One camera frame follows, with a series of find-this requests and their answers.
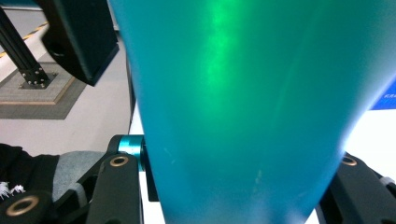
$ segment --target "white printed pattern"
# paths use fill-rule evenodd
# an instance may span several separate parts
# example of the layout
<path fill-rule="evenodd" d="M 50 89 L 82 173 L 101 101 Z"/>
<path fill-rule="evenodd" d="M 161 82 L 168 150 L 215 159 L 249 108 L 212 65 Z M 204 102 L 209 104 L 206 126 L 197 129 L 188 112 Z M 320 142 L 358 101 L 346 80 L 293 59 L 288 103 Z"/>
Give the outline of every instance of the white printed pattern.
<path fill-rule="evenodd" d="M 14 196 L 14 192 L 16 193 L 24 193 L 22 185 L 17 185 L 13 189 L 8 188 L 8 182 L 0 182 L 0 197 L 4 200 L 4 197 Z"/>

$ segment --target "black fabric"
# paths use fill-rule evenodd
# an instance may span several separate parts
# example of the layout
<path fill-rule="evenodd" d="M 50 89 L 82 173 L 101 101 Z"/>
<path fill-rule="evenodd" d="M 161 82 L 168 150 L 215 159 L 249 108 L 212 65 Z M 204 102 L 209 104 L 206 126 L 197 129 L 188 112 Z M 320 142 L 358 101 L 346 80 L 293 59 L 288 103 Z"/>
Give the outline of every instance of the black fabric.
<path fill-rule="evenodd" d="M 32 157 L 21 147 L 0 144 L 0 182 L 7 183 L 9 189 L 22 186 L 24 191 L 44 190 L 52 193 L 58 160 L 59 156 Z"/>

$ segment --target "teal translucent cone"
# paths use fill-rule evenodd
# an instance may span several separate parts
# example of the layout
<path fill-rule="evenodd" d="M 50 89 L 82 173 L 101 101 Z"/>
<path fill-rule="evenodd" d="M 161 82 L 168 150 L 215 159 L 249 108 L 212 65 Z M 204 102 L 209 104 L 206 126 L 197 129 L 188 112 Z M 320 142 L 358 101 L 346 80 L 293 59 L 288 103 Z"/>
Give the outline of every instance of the teal translucent cone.
<path fill-rule="evenodd" d="M 301 223 L 396 73 L 396 1 L 112 0 L 167 223 Z"/>

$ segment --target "black metal bracket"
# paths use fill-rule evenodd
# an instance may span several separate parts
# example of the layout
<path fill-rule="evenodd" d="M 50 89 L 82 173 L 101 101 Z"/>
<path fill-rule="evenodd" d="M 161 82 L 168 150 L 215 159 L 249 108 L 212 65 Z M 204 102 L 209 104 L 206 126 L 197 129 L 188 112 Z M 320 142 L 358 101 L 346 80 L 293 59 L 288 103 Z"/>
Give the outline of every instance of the black metal bracket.
<path fill-rule="evenodd" d="M 72 76 L 94 85 L 119 50 L 107 0 L 35 0 L 49 21 L 42 41 Z"/>
<path fill-rule="evenodd" d="M 396 185 L 346 154 L 316 208 L 320 224 L 396 224 Z"/>

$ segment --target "teal cylindrical connector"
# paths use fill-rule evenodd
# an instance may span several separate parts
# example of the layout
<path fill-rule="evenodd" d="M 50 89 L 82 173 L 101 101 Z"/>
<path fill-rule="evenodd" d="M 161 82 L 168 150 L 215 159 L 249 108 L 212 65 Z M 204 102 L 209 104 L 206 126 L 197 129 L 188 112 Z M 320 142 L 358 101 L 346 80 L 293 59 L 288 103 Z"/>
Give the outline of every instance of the teal cylindrical connector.
<path fill-rule="evenodd" d="M 137 158 L 137 165 L 139 171 L 144 171 L 144 164 L 142 162 L 143 144 L 144 144 L 144 135 L 142 134 L 124 135 L 121 138 L 119 144 L 119 152 L 127 153 Z"/>

